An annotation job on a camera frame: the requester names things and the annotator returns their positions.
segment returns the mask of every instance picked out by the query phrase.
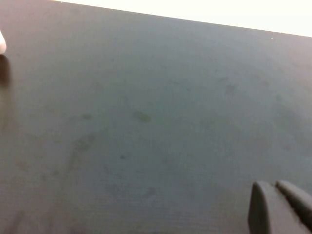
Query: stain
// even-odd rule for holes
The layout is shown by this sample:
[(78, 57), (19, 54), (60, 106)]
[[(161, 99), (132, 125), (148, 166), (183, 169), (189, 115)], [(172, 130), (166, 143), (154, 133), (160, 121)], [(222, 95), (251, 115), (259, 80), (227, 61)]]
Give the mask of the stain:
[(283, 70), (283, 68), (281, 68), (281, 67), (278, 67), (278, 71), (279, 71), (280, 73), (284, 73), (284, 70)]
[(168, 67), (167, 67), (166, 65), (163, 65), (163, 64), (161, 64), (160, 67), (161, 67), (162, 69), (164, 69), (164, 70), (167, 70), (167, 69), (168, 69)]
[(70, 12), (73, 14), (73, 15), (79, 15), (80, 14), (80, 11), (76, 8), (74, 9), (71, 9)]
[(290, 151), (291, 150), (291, 147), (290, 145), (283, 145), (283, 149), (286, 150), (286, 151)]
[(120, 195), (125, 195), (127, 193), (127, 188), (124, 186), (118, 186), (116, 184), (110, 184), (106, 186), (108, 192), (114, 196), (118, 197)]
[(15, 163), (15, 166), (20, 169), (22, 172), (28, 171), (28, 165), (25, 161), (19, 161)]
[(42, 156), (42, 155), (35, 154), (35, 155), (34, 155), (34, 158), (35, 158), (35, 159), (43, 159), (43, 156)]
[(255, 78), (256, 80), (260, 80), (261, 77), (260, 77), (258, 74), (255, 74), (254, 78)]
[(45, 234), (63, 233), (63, 234), (89, 234), (86, 219), (79, 207), (64, 199), (63, 193), (58, 193), (52, 209), (46, 213), (44, 219), (46, 222)]
[(263, 85), (263, 86), (266, 87), (266, 88), (269, 88), (269, 86), (270, 86), (270, 84), (269, 84), (266, 80), (262, 80), (262, 81), (260, 82), (260, 84)]
[(68, 234), (87, 234), (87, 230), (83, 226), (73, 226), (68, 228)]
[(292, 65), (296, 68), (300, 68), (300, 65), (298, 63), (292, 62)]
[(171, 83), (171, 84), (175, 84), (175, 85), (180, 85), (180, 83), (179, 83), (179, 82), (174, 81), (174, 80), (172, 80), (170, 83)]
[(150, 187), (147, 189), (147, 192), (142, 196), (142, 198), (150, 198), (155, 195), (156, 195), (156, 189)]
[(308, 126), (300, 114), (280, 103), (273, 108), (274, 123), (286, 133), (293, 136), (294, 140), (307, 149), (312, 150), (312, 135), (305, 126)]
[(276, 101), (282, 101), (283, 97), (280, 94), (275, 95)]
[(3, 230), (2, 234), (17, 234), (19, 233), (19, 226), (25, 219), (25, 211), (19, 211)]
[(121, 99), (123, 100), (123, 102), (124, 102), (125, 104), (128, 104), (128, 103), (129, 103), (129, 98), (128, 98), (126, 95), (122, 95), (122, 96), (121, 96)]
[(152, 121), (152, 118), (148, 114), (145, 114), (141, 111), (135, 111), (132, 116), (142, 123), (149, 123)]
[(228, 84), (225, 87), (225, 94), (226, 95), (235, 95), (237, 92), (237, 86), (234, 84)]
[(103, 84), (99, 81), (93, 83), (93, 88), (97, 93), (102, 93), (105, 90)]
[(59, 175), (59, 170), (58, 169), (54, 169), (52, 172), (51, 172), (51, 176), (58, 176)]
[(263, 154), (267, 152), (271, 148), (272, 144), (260, 134), (250, 137), (247, 141), (247, 148), (256, 153), (256, 154)]
[(312, 65), (311, 64), (306, 64), (305, 68), (311, 70), (312, 69)]
[(175, 233), (167, 232), (167, 231), (143, 232), (143, 231), (137, 231), (137, 230), (130, 230), (127, 232), (127, 234), (175, 234)]
[(81, 116), (81, 118), (84, 119), (84, 120), (91, 120), (92, 119), (92, 115), (90, 115), (90, 114), (83, 114)]
[(46, 174), (42, 174), (40, 176), (40, 179), (41, 179), (42, 182), (46, 182), (48, 180), (48, 176)]
[(127, 159), (127, 156), (125, 156), (125, 155), (120, 155), (119, 158), (122, 159), (122, 160), (125, 160), (125, 159)]
[(77, 153), (86, 152), (90, 148), (91, 143), (95, 141), (95, 138), (96, 137), (94, 134), (89, 134), (87, 136), (75, 140), (73, 143), (74, 151)]
[(228, 77), (221, 77), (218, 80), (219, 80), (219, 82), (226, 82), (229, 80), (229, 78)]

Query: gray plastic object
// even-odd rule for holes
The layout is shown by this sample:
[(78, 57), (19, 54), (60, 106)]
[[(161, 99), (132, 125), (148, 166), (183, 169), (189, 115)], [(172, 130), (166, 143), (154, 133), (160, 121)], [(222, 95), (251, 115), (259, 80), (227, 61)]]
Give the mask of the gray plastic object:
[(251, 234), (311, 234), (279, 189), (264, 181), (253, 184), (248, 224)]
[(287, 181), (278, 181), (275, 186), (285, 196), (302, 223), (312, 232), (312, 196)]

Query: table surface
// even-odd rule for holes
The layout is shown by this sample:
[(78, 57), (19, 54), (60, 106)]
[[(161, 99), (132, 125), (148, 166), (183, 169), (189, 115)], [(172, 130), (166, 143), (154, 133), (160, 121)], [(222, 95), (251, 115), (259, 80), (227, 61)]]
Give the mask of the table surface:
[(255, 180), (312, 192), (311, 38), (45, 0), (0, 28), (0, 233), (246, 234)]

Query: white object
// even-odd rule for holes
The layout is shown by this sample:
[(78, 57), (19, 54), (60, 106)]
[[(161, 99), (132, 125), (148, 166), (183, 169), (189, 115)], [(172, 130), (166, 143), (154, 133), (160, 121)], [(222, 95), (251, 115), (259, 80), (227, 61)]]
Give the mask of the white object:
[(6, 43), (0, 31), (0, 55), (2, 55), (5, 51), (6, 51)]

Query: smudge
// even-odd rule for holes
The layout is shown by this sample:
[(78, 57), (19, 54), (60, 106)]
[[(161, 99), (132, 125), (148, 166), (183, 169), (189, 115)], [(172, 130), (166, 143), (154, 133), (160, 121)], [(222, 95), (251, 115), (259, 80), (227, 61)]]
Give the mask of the smudge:
[(93, 83), (93, 88), (95, 92), (98, 92), (98, 93), (101, 93), (104, 91), (104, 86), (99, 81), (96, 81), (95, 83)]
[(76, 8), (74, 9), (71, 9), (70, 12), (73, 14), (73, 15), (79, 15), (80, 14), (80, 11)]
[(174, 80), (172, 80), (172, 81), (171, 81), (171, 84), (180, 85), (180, 83), (179, 83), (179, 82), (174, 81)]
[(72, 226), (68, 228), (68, 234), (87, 234), (87, 230), (83, 226)]
[(274, 123), (286, 133), (293, 136), (294, 140), (308, 151), (312, 150), (312, 135), (306, 128), (306, 123), (295, 110), (281, 105), (273, 108), (275, 112)]
[(221, 77), (218, 80), (219, 80), (219, 82), (226, 82), (229, 80), (229, 78), (228, 77)]
[(228, 84), (225, 89), (226, 95), (235, 95), (237, 92), (237, 86), (233, 84)]
[(127, 96), (122, 95), (122, 96), (121, 96), (121, 99), (123, 100), (123, 102), (124, 102), (125, 104), (128, 104), (128, 103), (129, 103), (129, 98), (128, 98)]
[(260, 80), (260, 76), (259, 76), (258, 74), (255, 74), (254, 78), (255, 78), (256, 80)]
[(125, 160), (125, 159), (127, 159), (127, 156), (125, 156), (125, 155), (120, 155), (120, 157), (119, 157), (121, 160)]
[(89, 134), (87, 136), (81, 137), (74, 141), (74, 151), (75, 152), (86, 152), (89, 148), (91, 143), (95, 140), (94, 134)]
[(52, 175), (52, 176), (58, 176), (58, 175), (59, 175), (59, 170), (58, 170), (58, 169), (54, 169), (54, 170), (51, 172), (51, 175)]
[(299, 67), (300, 67), (299, 64), (298, 64), (298, 63), (295, 63), (295, 62), (293, 62), (292, 65), (293, 65), (294, 67), (296, 67), (296, 68), (299, 68)]
[(145, 114), (141, 111), (135, 111), (132, 116), (140, 120), (142, 123), (149, 123), (152, 120), (152, 118), (148, 114)]
[(175, 234), (175, 233), (167, 231), (142, 232), (137, 230), (130, 230), (127, 232), (127, 234)]
[(19, 226), (25, 219), (25, 211), (19, 211), (14, 216), (13, 221), (8, 224), (3, 230), (2, 234), (17, 234), (19, 231)]
[(147, 192), (142, 196), (142, 198), (150, 198), (154, 195), (156, 195), (156, 189), (150, 187), (150, 188), (148, 188)]
[(290, 151), (291, 147), (287, 144), (287, 145), (283, 145), (283, 149), (286, 151)]
[(269, 88), (269, 86), (270, 86), (270, 84), (269, 84), (266, 80), (262, 80), (262, 81), (260, 82), (260, 84), (263, 85), (263, 86), (266, 87), (266, 88)]
[(277, 94), (275, 96), (275, 99), (276, 99), (276, 101), (282, 101), (283, 100), (283, 98), (282, 98), (282, 96), (280, 94)]
[(91, 120), (91, 119), (92, 119), (92, 115), (90, 115), (90, 114), (83, 114), (81, 117), (82, 117), (84, 120)]
[(160, 67), (161, 67), (162, 69), (164, 69), (164, 70), (167, 70), (167, 69), (168, 69), (168, 67), (167, 67), (166, 65), (163, 65), (163, 64), (161, 64)]
[(271, 148), (271, 143), (264, 136), (251, 137), (247, 142), (247, 148), (254, 153), (263, 154)]
[(46, 181), (48, 180), (48, 177), (47, 177), (46, 174), (42, 174), (42, 175), (40, 176), (40, 179), (41, 179), (42, 182), (46, 182)]
[(15, 163), (15, 166), (20, 169), (22, 172), (27, 172), (28, 171), (28, 165), (24, 161), (19, 161)]

